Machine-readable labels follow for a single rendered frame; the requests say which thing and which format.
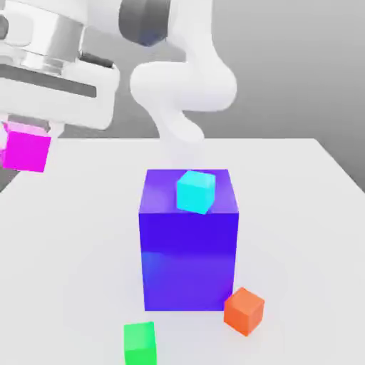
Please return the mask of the small cyan cube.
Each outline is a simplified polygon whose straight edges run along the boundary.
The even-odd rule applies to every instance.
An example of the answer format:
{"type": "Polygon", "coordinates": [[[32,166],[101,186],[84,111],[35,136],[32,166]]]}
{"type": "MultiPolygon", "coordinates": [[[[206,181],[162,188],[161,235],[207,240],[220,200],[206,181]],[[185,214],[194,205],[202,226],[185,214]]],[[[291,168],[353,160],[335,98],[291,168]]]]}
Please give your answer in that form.
{"type": "Polygon", "coordinates": [[[215,201],[216,177],[210,173],[188,170],[176,184],[179,210],[206,214],[215,201]]]}

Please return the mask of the small magenta cube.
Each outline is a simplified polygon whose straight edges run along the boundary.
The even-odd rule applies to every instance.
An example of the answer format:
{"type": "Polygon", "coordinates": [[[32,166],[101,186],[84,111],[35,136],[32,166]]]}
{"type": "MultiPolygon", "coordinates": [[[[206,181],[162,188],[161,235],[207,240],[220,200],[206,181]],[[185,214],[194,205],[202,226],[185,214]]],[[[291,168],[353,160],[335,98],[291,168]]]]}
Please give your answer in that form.
{"type": "Polygon", "coordinates": [[[0,166],[5,169],[42,173],[51,136],[41,127],[12,121],[2,122],[5,146],[0,148],[0,166]]]}

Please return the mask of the large blue box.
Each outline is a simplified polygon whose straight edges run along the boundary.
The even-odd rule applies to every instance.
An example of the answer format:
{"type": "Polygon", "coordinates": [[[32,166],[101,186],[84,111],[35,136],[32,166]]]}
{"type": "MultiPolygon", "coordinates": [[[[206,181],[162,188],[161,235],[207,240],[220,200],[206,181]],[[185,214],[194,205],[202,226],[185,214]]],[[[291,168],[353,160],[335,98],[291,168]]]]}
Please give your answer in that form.
{"type": "Polygon", "coordinates": [[[176,207],[184,173],[146,172],[138,218],[147,311],[221,311],[232,293],[240,214],[230,174],[211,170],[215,201],[200,215],[176,207]]]}

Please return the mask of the small orange cube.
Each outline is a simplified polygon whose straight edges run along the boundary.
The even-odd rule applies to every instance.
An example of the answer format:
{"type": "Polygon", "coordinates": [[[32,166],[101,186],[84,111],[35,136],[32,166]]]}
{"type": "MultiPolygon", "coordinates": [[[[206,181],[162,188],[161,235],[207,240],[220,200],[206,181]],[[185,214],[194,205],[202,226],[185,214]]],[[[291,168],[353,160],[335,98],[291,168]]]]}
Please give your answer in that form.
{"type": "Polygon", "coordinates": [[[235,331],[249,336],[261,323],[265,300],[240,287],[224,305],[224,323],[235,331]]]}

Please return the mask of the small green cube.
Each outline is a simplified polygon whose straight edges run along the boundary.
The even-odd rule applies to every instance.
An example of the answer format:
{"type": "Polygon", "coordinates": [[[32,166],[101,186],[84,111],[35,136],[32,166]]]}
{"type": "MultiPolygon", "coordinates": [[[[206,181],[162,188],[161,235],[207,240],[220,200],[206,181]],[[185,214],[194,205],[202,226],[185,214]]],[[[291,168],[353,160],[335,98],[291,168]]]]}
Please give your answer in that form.
{"type": "Polygon", "coordinates": [[[125,365],[157,365],[154,323],[125,324],[123,349],[125,365]]]}

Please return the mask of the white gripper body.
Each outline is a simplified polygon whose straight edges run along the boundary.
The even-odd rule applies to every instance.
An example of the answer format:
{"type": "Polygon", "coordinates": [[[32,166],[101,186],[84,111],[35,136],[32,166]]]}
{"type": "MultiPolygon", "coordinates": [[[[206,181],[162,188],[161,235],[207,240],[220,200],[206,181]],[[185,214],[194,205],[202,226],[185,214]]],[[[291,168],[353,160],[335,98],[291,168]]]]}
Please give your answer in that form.
{"type": "Polygon", "coordinates": [[[115,65],[77,61],[54,75],[0,63],[0,112],[105,130],[119,82],[115,65]]]}

